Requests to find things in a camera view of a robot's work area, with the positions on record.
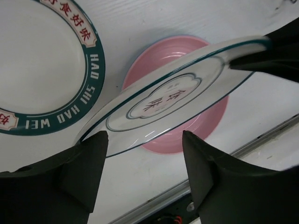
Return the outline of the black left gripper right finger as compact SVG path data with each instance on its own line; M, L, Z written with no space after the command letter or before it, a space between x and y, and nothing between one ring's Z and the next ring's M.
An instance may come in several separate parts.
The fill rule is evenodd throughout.
M183 153L203 224L296 224L299 168L275 171L241 161L189 131Z

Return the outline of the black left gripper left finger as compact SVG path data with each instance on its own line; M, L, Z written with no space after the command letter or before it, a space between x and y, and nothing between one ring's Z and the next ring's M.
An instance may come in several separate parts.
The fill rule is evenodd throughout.
M105 131L14 172L0 174L3 224L86 224L108 147Z

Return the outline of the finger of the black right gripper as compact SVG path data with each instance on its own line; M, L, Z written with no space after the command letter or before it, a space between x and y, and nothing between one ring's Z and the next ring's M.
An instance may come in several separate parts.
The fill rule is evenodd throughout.
M298 18L266 35L272 48L230 62L233 70L264 72L299 82L299 20Z

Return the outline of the green rimmed white plate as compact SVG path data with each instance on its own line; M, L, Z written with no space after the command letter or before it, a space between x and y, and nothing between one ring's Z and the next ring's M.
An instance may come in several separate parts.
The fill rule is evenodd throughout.
M68 128L101 95L105 55L73 0L0 3L0 131L38 136Z

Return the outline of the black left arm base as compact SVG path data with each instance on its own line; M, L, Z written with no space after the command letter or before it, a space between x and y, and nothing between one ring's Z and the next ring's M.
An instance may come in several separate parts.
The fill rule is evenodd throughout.
M191 193L169 204L157 213L153 214L144 224L189 224L199 215L189 206L193 203Z

